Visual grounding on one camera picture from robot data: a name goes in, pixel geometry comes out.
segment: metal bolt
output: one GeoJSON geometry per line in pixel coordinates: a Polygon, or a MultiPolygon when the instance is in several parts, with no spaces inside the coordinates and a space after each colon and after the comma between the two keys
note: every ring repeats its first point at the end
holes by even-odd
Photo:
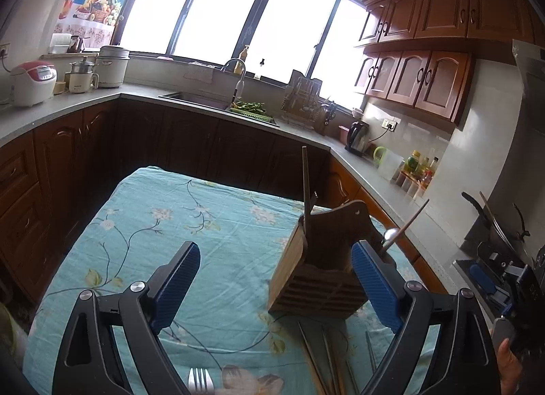
{"type": "Polygon", "coordinates": [[[92,296],[93,293],[89,289],[86,289],[80,293],[80,300],[89,300],[92,296]]]}
{"type": "Polygon", "coordinates": [[[460,289],[460,293],[462,294],[462,297],[467,298],[467,299],[471,299],[471,298],[473,298],[475,296],[473,294],[473,292],[471,291],[471,289],[468,289],[468,288],[460,289]]]}
{"type": "Polygon", "coordinates": [[[131,291],[133,292],[140,292],[142,289],[145,288],[145,283],[143,281],[135,281],[131,284],[131,291]]]}
{"type": "Polygon", "coordinates": [[[422,290],[422,285],[418,281],[407,281],[407,288],[413,292],[422,290]]]}

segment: hand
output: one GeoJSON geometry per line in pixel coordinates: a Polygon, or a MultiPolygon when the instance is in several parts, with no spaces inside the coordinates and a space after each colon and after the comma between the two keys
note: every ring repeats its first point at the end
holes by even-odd
{"type": "Polygon", "coordinates": [[[522,365],[509,349],[509,338],[505,338],[496,353],[500,371],[501,395],[513,395],[522,374],[522,365]]]}

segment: wall socket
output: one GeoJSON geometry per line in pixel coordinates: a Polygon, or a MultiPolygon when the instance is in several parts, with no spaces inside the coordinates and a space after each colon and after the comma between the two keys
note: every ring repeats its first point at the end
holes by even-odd
{"type": "Polygon", "coordinates": [[[397,126],[397,121],[388,120],[387,118],[384,119],[384,121],[382,122],[382,127],[392,132],[396,130],[396,126],[397,126]]]}
{"type": "Polygon", "coordinates": [[[4,43],[3,45],[0,45],[0,53],[2,50],[4,50],[4,58],[6,58],[9,54],[9,45],[11,45],[11,43],[4,43]]]}

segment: gray countertop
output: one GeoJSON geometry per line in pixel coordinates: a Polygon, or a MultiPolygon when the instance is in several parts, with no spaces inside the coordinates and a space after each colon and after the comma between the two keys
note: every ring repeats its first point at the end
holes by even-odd
{"type": "MultiPolygon", "coordinates": [[[[407,196],[401,188],[382,178],[371,162],[350,154],[344,150],[344,146],[338,140],[323,137],[314,131],[278,119],[276,121],[279,127],[275,127],[217,109],[160,98],[162,95],[171,93],[172,90],[123,84],[117,89],[97,89],[86,94],[61,94],[31,108],[3,106],[0,107],[0,146],[43,123],[73,111],[123,96],[123,98],[159,103],[216,116],[254,128],[265,129],[277,135],[295,138],[301,142],[329,150],[367,192],[377,200],[397,225],[401,226],[418,209],[418,205],[411,197],[407,196]]],[[[407,237],[439,277],[448,292],[455,293],[459,288],[467,286],[464,279],[454,268],[453,261],[467,259],[468,257],[425,212],[422,212],[412,223],[407,230],[407,237]]]]}

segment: window pane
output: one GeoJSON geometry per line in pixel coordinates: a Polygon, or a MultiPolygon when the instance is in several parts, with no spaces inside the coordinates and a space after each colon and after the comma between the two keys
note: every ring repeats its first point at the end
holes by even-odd
{"type": "Polygon", "coordinates": [[[174,54],[223,64],[231,58],[254,0],[194,0],[174,54]]]}
{"type": "Polygon", "coordinates": [[[135,0],[121,46],[164,54],[185,0],[135,0]]]}
{"type": "Polygon", "coordinates": [[[349,109],[359,107],[361,94],[355,94],[354,84],[360,70],[361,48],[358,42],[366,11],[348,0],[341,0],[324,47],[312,73],[323,81],[320,97],[328,98],[349,109]]]}
{"type": "Polygon", "coordinates": [[[288,83],[292,70],[305,73],[320,41],[335,0],[269,0],[255,29],[246,67],[288,83]]]}

